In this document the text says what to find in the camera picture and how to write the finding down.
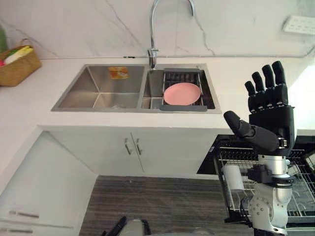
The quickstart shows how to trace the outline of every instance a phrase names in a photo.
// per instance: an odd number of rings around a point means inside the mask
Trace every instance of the black robotic finger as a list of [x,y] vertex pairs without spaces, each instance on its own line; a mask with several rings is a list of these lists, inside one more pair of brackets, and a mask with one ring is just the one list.
[[262,68],[262,72],[265,76],[265,84],[266,84],[266,105],[268,108],[273,108],[275,105],[274,101],[274,90],[275,90],[275,81],[274,81],[274,74],[270,65],[265,65]]
[[281,62],[279,60],[274,62],[272,68],[276,75],[276,84],[285,84],[284,68],[282,67]]
[[274,151],[279,147],[278,137],[273,132],[241,120],[233,111],[225,112],[223,116],[236,136],[252,143],[259,150]]
[[248,91],[248,95],[249,95],[249,96],[253,96],[253,95],[256,94],[254,85],[252,85],[251,81],[247,81],[247,82],[245,83],[245,87],[246,87],[246,89],[247,89],[247,91]]
[[284,69],[280,61],[272,64],[272,68],[276,75],[276,84],[273,100],[277,106],[288,105],[287,86],[285,84]]
[[254,98],[255,110],[263,110],[267,107],[267,97],[265,95],[264,85],[262,83],[262,78],[258,72],[252,74],[252,78],[256,86],[256,96]]
[[255,104],[255,88],[254,85],[252,85],[251,81],[247,81],[245,83],[245,87],[248,91],[248,109],[250,110],[251,113],[256,111],[256,104]]
[[274,74],[272,72],[270,65],[263,66],[262,72],[264,73],[264,76],[265,76],[266,88],[269,89],[269,88],[274,87],[275,86]]
[[264,84],[262,83],[262,78],[261,78],[259,72],[256,71],[255,73],[253,73],[252,79],[255,82],[257,92],[265,91]]

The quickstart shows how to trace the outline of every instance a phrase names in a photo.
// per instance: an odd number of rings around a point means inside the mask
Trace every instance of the wooden floor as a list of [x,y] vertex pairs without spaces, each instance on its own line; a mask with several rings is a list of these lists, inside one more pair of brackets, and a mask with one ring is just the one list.
[[252,236],[243,225],[225,224],[218,180],[98,177],[81,236],[101,236],[122,217],[145,219],[152,234],[191,232],[208,227],[215,235]]

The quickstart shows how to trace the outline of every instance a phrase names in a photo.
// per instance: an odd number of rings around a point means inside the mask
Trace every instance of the yellow label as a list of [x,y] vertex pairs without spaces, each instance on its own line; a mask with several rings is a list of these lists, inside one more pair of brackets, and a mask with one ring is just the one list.
[[111,66],[108,71],[112,77],[112,80],[120,80],[128,78],[128,69],[126,66]]

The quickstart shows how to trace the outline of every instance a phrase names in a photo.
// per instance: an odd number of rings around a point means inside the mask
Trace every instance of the wall socket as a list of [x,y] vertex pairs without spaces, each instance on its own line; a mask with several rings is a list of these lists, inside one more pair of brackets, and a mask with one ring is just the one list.
[[283,31],[315,35],[315,17],[289,16],[283,25]]

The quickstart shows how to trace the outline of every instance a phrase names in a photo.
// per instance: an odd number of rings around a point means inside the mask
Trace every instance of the cabinet door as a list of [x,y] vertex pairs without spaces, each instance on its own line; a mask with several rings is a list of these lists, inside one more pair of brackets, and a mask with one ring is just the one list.
[[78,227],[96,175],[42,133],[0,196],[0,220]]
[[78,127],[51,134],[95,174],[143,173],[132,136],[125,127]]
[[0,222],[1,236],[77,236],[75,229],[9,224]]
[[196,174],[216,134],[211,129],[136,128],[132,131],[144,173]]

